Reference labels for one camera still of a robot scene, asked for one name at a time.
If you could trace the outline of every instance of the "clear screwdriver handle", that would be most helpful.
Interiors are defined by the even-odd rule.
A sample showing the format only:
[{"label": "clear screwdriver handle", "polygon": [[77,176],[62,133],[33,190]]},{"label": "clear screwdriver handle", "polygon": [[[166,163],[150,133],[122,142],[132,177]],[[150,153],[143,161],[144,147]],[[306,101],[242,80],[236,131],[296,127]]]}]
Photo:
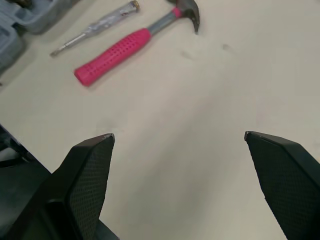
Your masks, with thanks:
[{"label": "clear screwdriver handle", "polygon": [[56,57],[60,53],[64,52],[67,49],[74,47],[85,39],[91,38],[104,30],[112,27],[113,25],[119,23],[120,21],[126,19],[131,14],[136,13],[140,10],[138,1],[134,0],[126,5],[114,10],[113,12],[103,16],[98,21],[89,25],[89,27],[84,30],[80,35],[74,37],[70,41],[66,42],[64,45],[53,51],[50,56]]},{"label": "clear screwdriver handle", "polygon": [[114,10],[113,12],[103,16],[98,21],[89,25],[89,27],[83,31],[87,37],[97,35],[102,31],[110,28],[111,26],[117,24],[118,22],[126,19],[132,13],[138,12],[140,9],[137,1],[131,1],[126,5]]}]

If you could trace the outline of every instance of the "gray toolbox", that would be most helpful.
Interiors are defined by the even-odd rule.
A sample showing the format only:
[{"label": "gray toolbox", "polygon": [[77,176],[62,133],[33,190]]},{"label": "gray toolbox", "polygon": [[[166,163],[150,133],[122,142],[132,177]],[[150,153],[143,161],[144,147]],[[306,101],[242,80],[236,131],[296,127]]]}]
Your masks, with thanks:
[{"label": "gray toolbox", "polygon": [[22,7],[13,0],[0,0],[0,75],[24,50],[17,29],[41,34],[52,26],[78,0],[32,0]]}]

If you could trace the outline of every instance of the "tabletop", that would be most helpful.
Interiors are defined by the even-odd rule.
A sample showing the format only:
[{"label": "tabletop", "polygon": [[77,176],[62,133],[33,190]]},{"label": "tabletop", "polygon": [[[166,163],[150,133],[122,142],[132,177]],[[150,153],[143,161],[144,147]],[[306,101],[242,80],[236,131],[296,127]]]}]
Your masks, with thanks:
[{"label": "tabletop", "polygon": [[141,12],[58,58],[49,53],[125,0],[83,0],[1,76],[0,123],[54,171],[70,148],[116,138],[103,220],[121,239],[284,240],[245,131],[320,159],[320,2],[196,0],[181,19],[83,87],[73,70],[170,9]]}]

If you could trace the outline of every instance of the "hammer handle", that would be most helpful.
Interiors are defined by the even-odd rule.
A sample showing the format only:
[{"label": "hammer handle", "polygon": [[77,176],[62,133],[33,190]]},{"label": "hammer handle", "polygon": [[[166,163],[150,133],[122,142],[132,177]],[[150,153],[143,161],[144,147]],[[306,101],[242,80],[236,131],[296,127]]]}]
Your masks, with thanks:
[{"label": "hammer handle", "polygon": [[147,28],[131,33],[100,56],[77,68],[74,75],[84,86],[88,87],[105,73],[142,49],[151,37],[152,35]]}]

